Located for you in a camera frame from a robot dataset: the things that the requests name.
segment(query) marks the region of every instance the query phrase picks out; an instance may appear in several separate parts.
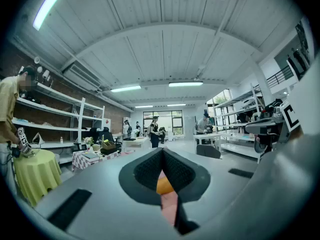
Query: gray seat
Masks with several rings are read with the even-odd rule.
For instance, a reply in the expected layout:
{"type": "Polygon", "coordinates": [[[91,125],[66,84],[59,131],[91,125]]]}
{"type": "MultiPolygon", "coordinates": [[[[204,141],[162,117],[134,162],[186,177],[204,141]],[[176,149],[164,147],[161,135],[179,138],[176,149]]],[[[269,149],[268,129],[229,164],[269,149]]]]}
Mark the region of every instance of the gray seat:
{"type": "Polygon", "coordinates": [[[209,146],[209,145],[197,145],[196,154],[199,156],[216,158],[216,159],[220,159],[221,157],[220,151],[215,149],[213,146],[209,146]]]}

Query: pants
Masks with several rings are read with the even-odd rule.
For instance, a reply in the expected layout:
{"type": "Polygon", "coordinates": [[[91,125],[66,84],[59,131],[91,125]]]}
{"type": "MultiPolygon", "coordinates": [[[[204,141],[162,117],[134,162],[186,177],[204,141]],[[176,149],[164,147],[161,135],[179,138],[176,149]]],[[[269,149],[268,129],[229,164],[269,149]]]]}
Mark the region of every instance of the pants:
{"type": "MultiPolygon", "coordinates": [[[[201,132],[196,132],[196,135],[203,135],[203,133],[201,133],[201,132]]],[[[196,144],[199,145],[199,139],[196,139],[196,144]]]]}
{"type": "Polygon", "coordinates": [[[17,188],[13,173],[12,159],[9,159],[11,157],[11,150],[9,149],[8,144],[0,143],[0,172],[11,193],[16,195],[17,188]]]}
{"type": "Polygon", "coordinates": [[[153,148],[157,148],[159,145],[159,136],[151,133],[151,143],[153,148]]]}

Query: round table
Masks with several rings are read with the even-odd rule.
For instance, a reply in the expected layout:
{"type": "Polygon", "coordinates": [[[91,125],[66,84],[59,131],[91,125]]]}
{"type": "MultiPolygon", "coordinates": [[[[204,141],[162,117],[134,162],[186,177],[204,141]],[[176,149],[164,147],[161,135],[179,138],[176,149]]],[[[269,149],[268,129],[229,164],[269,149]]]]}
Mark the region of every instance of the round table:
{"type": "Polygon", "coordinates": [[[50,190],[60,185],[61,170],[55,154],[45,149],[33,149],[35,156],[22,154],[14,158],[16,178],[22,194],[34,207],[50,190]]]}

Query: fluorescent light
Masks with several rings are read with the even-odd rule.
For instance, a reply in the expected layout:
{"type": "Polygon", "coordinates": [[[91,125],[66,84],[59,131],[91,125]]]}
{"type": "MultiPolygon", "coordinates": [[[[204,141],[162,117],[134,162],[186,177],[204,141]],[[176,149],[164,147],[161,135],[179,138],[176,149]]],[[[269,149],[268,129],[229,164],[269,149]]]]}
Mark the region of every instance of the fluorescent light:
{"type": "Polygon", "coordinates": [[[202,86],[204,82],[170,82],[169,87],[179,86],[202,86]]]}
{"type": "Polygon", "coordinates": [[[186,104],[172,104],[172,105],[167,105],[168,107],[177,107],[177,106],[185,106],[186,104]]]}
{"type": "Polygon", "coordinates": [[[33,22],[33,27],[36,30],[39,30],[41,28],[42,23],[44,22],[47,14],[49,13],[52,6],[54,6],[56,1],[57,0],[44,0],[33,22]]]}
{"type": "Polygon", "coordinates": [[[154,106],[148,105],[148,106],[135,106],[136,109],[141,109],[141,108],[153,108],[154,106]]]}
{"type": "Polygon", "coordinates": [[[141,89],[141,86],[140,86],[140,85],[131,86],[131,87],[125,87],[125,88],[119,88],[119,89],[112,89],[111,92],[113,92],[113,93],[119,93],[119,92],[131,91],[131,90],[138,90],[138,89],[141,89]]]}

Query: yellow shirt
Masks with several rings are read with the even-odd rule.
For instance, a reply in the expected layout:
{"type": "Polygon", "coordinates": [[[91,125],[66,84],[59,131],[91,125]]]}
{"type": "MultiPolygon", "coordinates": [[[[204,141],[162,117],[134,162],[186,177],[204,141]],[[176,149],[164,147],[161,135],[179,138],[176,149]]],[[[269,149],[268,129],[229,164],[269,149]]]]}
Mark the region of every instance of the yellow shirt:
{"type": "MultiPolygon", "coordinates": [[[[0,122],[14,131],[16,128],[12,123],[14,109],[17,98],[19,97],[18,77],[11,76],[0,81],[0,122]]],[[[6,143],[9,139],[5,138],[0,129],[0,143],[6,143]]]]}

